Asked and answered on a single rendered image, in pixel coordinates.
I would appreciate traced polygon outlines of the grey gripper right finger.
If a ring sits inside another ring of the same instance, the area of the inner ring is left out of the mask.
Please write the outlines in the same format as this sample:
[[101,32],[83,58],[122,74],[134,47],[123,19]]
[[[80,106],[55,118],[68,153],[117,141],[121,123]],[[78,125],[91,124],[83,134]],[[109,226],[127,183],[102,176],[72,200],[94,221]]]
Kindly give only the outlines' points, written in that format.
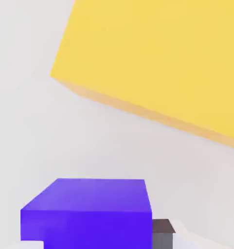
[[152,226],[152,249],[229,249],[189,232],[177,219],[153,219]]

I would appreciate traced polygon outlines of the large yellow box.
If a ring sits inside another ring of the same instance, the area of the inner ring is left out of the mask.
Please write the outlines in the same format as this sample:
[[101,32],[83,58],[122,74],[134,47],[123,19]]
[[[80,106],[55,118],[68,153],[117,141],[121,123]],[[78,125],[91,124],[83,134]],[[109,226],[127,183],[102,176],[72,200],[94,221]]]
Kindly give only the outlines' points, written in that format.
[[51,77],[234,147],[234,0],[75,0]]

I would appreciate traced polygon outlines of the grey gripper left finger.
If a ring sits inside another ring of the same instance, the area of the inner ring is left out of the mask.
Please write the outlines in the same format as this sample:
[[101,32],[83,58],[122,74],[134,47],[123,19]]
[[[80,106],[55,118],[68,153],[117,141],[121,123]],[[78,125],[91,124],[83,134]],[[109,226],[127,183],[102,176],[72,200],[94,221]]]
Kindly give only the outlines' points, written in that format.
[[44,242],[22,240],[5,247],[4,249],[44,249]]

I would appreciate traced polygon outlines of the small purple cube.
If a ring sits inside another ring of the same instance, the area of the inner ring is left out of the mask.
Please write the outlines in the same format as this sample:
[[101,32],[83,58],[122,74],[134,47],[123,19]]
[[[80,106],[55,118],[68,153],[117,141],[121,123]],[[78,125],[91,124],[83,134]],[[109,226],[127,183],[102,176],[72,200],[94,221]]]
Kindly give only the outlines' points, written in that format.
[[21,209],[20,238],[44,249],[152,249],[145,181],[56,179]]

